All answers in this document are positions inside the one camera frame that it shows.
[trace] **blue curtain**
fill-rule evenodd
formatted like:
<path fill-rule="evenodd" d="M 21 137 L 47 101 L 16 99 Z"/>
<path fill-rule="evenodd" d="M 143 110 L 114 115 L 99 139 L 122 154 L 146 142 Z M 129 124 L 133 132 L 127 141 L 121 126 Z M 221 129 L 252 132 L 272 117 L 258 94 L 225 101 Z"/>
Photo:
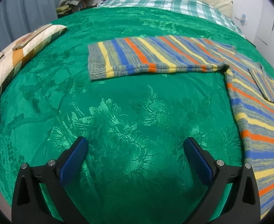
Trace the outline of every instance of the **blue curtain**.
<path fill-rule="evenodd" d="M 14 40 L 57 19 L 60 0 L 2 0 L 0 2 L 0 51 Z"/>

